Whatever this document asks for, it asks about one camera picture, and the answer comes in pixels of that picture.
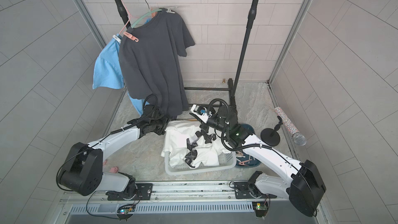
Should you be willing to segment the salmon pink clothespin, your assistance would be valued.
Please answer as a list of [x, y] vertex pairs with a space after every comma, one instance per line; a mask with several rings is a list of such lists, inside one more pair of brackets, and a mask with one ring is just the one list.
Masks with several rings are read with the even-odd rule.
[[134, 35], [132, 35], [131, 33], [127, 32], [127, 31], [123, 32], [123, 36], [125, 36], [126, 38], [128, 38], [136, 43], [139, 42], [139, 39], [137, 37], [135, 37]]

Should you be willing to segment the grey clothespin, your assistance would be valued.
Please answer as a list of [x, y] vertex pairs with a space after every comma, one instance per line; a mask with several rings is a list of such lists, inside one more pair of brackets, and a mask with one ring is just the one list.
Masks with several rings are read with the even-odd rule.
[[177, 8], [178, 8], [177, 6], [166, 7], [165, 10], [166, 10], [167, 13], [176, 13], [175, 10], [176, 10]]

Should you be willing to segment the dark garment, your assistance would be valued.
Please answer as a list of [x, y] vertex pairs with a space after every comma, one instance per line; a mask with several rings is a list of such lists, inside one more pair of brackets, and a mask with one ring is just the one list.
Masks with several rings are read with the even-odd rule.
[[181, 15], [161, 9], [148, 23], [128, 28], [139, 42], [123, 36], [119, 63], [131, 98], [154, 94], [164, 113], [176, 117], [189, 107], [179, 58], [187, 56], [195, 41]]

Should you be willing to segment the white clothespin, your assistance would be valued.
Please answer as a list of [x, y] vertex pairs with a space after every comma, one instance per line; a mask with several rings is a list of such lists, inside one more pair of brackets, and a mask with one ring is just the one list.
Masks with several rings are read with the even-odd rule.
[[119, 35], [113, 35], [113, 39], [118, 42], [119, 44], [121, 44], [121, 38]]

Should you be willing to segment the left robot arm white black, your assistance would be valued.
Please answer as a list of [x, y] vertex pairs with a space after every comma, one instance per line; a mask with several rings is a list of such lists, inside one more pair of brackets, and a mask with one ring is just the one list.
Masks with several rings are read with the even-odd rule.
[[158, 98], [151, 94], [143, 103], [143, 114], [129, 121], [125, 127], [110, 132], [104, 138], [84, 144], [74, 144], [56, 175], [57, 186], [88, 196], [104, 191], [109, 200], [130, 200], [137, 196], [135, 178], [122, 172], [104, 172], [107, 159], [128, 144], [148, 133], [164, 135], [170, 118], [158, 106]]

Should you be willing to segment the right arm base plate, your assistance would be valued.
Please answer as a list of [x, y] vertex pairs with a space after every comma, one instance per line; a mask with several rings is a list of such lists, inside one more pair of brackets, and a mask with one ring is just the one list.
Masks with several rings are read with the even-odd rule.
[[271, 199], [276, 199], [275, 195], [271, 194], [262, 194], [260, 193], [259, 196], [253, 195], [249, 191], [249, 187], [247, 186], [246, 182], [229, 182], [229, 187], [234, 190], [235, 198], [236, 199], [267, 199], [270, 197]]

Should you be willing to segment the light blue printed t-shirt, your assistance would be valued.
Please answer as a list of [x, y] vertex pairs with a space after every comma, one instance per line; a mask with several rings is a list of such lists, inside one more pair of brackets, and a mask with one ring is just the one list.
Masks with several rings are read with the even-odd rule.
[[[116, 35], [122, 40], [120, 32]], [[112, 38], [99, 53], [93, 70], [93, 89], [98, 87], [126, 89], [119, 63], [119, 48], [120, 44]]]

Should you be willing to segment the pink wire hanger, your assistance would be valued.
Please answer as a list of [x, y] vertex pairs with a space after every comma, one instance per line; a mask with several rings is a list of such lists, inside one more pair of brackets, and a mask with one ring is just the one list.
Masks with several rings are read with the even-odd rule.
[[129, 13], [128, 8], [126, 7], [123, 0], [119, 0], [117, 5], [118, 5], [119, 15], [122, 18], [123, 23], [124, 23], [124, 27], [120, 31], [120, 34], [121, 34], [123, 30], [127, 30], [131, 26], [131, 24], [130, 24], [131, 14]]

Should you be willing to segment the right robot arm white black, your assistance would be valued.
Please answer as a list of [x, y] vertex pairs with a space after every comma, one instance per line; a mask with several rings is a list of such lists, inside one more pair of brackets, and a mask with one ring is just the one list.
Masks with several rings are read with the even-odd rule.
[[208, 105], [193, 105], [190, 114], [201, 122], [204, 131], [213, 128], [220, 132], [221, 144], [228, 151], [242, 151], [278, 175], [255, 172], [247, 183], [254, 198], [271, 194], [288, 199], [305, 216], [317, 215], [326, 186], [313, 162], [301, 162], [269, 146], [238, 123], [237, 112], [222, 99], [213, 99]]

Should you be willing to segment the mint green hanger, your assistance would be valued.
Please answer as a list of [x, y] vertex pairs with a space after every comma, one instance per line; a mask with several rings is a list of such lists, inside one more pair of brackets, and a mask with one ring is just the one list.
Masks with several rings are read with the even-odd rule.
[[[147, 0], [144, 0], [144, 1], [145, 1], [146, 5], [148, 7], [148, 11], [145, 14], [143, 14], [141, 17], [139, 17], [137, 20], [135, 20], [130, 25], [131, 28], [135, 28], [142, 20], [146, 19], [147, 17], [151, 17], [151, 13], [152, 13], [151, 8], [153, 8], [153, 7], [149, 6], [149, 3], [147, 2]], [[162, 11], [162, 9], [154, 8], [154, 11], [156, 11], [158, 13], [158, 12]]]

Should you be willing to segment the white printed t-shirt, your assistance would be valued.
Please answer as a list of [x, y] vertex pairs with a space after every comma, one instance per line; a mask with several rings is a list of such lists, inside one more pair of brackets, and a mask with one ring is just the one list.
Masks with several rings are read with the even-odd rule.
[[221, 138], [205, 140], [199, 138], [200, 123], [198, 121], [171, 121], [165, 130], [165, 140], [161, 156], [170, 152], [170, 166], [186, 163], [196, 169], [201, 163], [213, 167], [219, 165], [218, 156], [222, 153], [232, 153], [226, 149]]

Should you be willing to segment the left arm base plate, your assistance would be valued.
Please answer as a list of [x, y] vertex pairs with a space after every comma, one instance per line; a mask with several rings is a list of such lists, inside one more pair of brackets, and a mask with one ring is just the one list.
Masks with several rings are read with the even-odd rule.
[[133, 200], [149, 200], [152, 193], [152, 183], [131, 183], [128, 184], [124, 191], [107, 191], [108, 201], [133, 201]]

